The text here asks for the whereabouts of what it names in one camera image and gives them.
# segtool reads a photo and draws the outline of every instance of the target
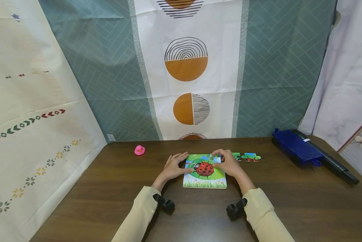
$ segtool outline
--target black strap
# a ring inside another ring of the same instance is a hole
[[[174,210],[175,205],[172,200],[165,202],[165,199],[157,193],[153,195],[153,198],[156,202],[158,202],[158,205],[161,206],[166,213],[171,213]]]
[[[243,198],[237,202],[236,206],[234,204],[229,204],[227,206],[227,214],[229,219],[234,220],[244,214],[244,207],[247,205],[247,199]]]

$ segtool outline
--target left hand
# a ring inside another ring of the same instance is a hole
[[[161,192],[165,183],[173,178],[176,178],[179,175],[192,173],[194,172],[193,168],[179,168],[178,164],[181,163],[189,156],[188,152],[183,154],[178,153],[171,155],[166,161],[164,170],[158,175],[152,187]]]

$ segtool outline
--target circle illustration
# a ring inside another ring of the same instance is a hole
[[[158,0],[156,1],[166,15],[173,18],[193,17],[204,1],[199,0]]]
[[[205,135],[200,133],[186,133],[182,135],[178,140],[182,139],[206,139]]]
[[[173,105],[174,117],[186,125],[204,122],[210,110],[209,102],[204,97],[190,92],[178,97]]]
[[[196,38],[173,40],[165,52],[165,66],[179,81],[193,81],[204,73],[208,64],[205,44]]]

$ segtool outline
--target blue-green patterned fabric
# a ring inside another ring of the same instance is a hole
[[[128,0],[39,2],[103,133],[117,141],[158,140]],[[236,137],[298,126],[318,79],[334,5],[250,0]]]
[[[335,0],[251,0],[237,137],[297,128],[315,89]]]

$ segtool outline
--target red ladybug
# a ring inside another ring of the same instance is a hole
[[[193,168],[199,176],[210,176],[213,174],[213,166],[206,162],[194,164]]]

